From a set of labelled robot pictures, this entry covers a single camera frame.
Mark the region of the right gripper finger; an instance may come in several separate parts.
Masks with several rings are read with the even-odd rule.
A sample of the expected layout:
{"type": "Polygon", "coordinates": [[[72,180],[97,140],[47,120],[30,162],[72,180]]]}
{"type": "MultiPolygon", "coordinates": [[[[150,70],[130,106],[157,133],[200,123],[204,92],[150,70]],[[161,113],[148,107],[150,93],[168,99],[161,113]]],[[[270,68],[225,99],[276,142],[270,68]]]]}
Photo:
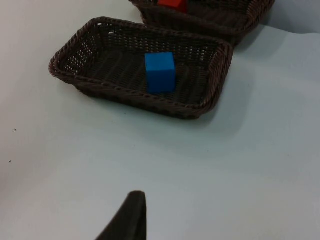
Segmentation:
{"type": "Polygon", "coordinates": [[[97,240],[146,240],[146,195],[131,191],[97,240]]]}

